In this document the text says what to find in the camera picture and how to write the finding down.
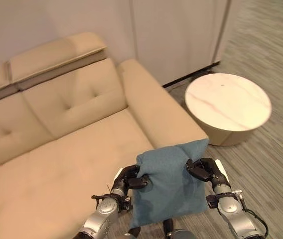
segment white wall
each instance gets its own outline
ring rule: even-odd
[[[227,0],[133,0],[139,61],[162,84],[213,63]]]
[[[116,62],[135,58],[129,0],[0,0],[0,61],[83,31],[99,34]]]

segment blue cloth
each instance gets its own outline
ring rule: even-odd
[[[207,209],[204,182],[192,177],[185,165],[190,158],[200,159],[208,142],[208,139],[193,141],[138,155],[137,177],[148,174],[151,184],[133,190],[131,228]]]

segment black trim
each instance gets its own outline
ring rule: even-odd
[[[168,86],[172,86],[173,84],[176,84],[176,83],[178,83],[178,82],[180,82],[180,81],[182,81],[182,80],[184,80],[184,79],[187,79],[187,78],[189,78],[189,77],[195,75],[195,74],[198,73],[198,72],[207,71],[207,70],[209,70],[209,69],[212,68],[212,67],[218,66],[219,64],[220,64],[220,61],[215,62],[215,63],[213,63],[213,64],[211,64],[211,65],[209,65],[209,66],[206,66],[206,67],[204,67],[204,68],[202,68],[202,69],[200,69],[200,70],[198,70],[198,71],[195,71],[195,72],[190,73],[190,74],[188,74],[188,75],[186,75],[186,76],[180,77],[180,78],[177,79],[177,80],[174,80],[174,81],[172,81],[172,82],[169,82],[169,83],[163,85],[162,87],[166,88],[166,87],[168,87]]]

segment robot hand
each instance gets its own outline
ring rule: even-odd
[[[202,158],[193,163],[189,159],[186,169],[193,177],[204,182],[211,182],[216,195],[206,197],[208,205],[210,208],[218,208],[219,214],[228,223],[236,239],[264,239],[267,237],[267,224],[253,211],[247,209],[241,190],[232,191],[228,176],[219,160]],[[266,228],[265,235],[251,222],[246,212],[263,223]]]
[[[111,224],[118,220],[122,210],[131,209],[131,198],[127,196],[128,189],[140,189],[147,186],[148,176],[137,178],[139,166],[124,168],[114,180],[112,191],[102,196],[92,196],[96,200],[96,211],[91,214],[83,227],[73,239],[104,239]],[[140,228],[132,229],[123,239],[136,239]]]

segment striped carpet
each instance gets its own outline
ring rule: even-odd
[[[252,80],[272,101],[270,120],[252,137],[231,147],[209,146],[206,156],[222,160],[233,189],[242,189],[248,208],[268,223],[267,238],[283,239],[283,0],[243,1],[222,62],[213,71]],[[182,106],[190,82],[186,79],[166,88]],[[130,213],[123,215],[109,238],[126,232],[130,218]],[[234,238],[216,210],[176,218],[174,223],[198,239]],[[143,227],[139,238],[162,239],[161,224]]]

